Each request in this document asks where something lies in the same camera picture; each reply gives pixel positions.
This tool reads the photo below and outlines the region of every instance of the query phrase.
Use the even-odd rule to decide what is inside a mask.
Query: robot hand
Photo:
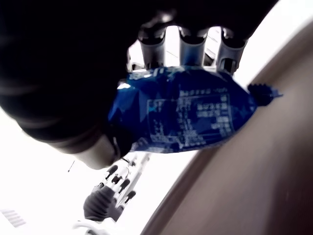
[[[242,42],[276,2],[0,0],[0,106],[34,139],[104,168],[131,148],[107,114],[138,37],[177,25],[187,40],[219,25]]]

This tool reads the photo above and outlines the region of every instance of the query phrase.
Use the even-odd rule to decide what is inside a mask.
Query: blue plastic package
[[[135,71],[119,87],[109,121],[131,133],[132,151],[200,149],[224,142],[280,96],[266,85],[248,90],[211,67]]]

